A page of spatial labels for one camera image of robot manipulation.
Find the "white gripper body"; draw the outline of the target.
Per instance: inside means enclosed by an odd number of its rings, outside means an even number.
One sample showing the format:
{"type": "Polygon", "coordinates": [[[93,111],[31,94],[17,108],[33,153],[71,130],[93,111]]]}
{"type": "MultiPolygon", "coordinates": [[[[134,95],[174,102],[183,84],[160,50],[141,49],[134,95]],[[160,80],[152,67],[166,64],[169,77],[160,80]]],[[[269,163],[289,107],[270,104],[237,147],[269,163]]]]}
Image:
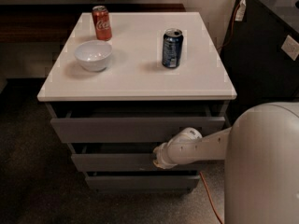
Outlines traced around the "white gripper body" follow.
{"type": "Polygon", "coordinates": [[[167,153],[167,143],[162,143],[153,150],[155,158],[153,163],[162,169],[171,169],[174,167],[174,163],[170,160],[167,153]]]}

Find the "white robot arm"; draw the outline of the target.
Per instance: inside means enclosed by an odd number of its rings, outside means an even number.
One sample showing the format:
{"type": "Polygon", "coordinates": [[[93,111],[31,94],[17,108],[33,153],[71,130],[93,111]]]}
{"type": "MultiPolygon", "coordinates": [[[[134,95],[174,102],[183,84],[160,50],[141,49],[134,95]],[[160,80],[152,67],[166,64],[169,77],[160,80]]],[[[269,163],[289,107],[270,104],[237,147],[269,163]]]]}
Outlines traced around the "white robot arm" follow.
{"type": "Polygon", "coordinates": [[[257,105],[202,136],[186,128],[154,149],[163,169],[224,160],[224,224],[299,224],[299,103],[257,105]]]}

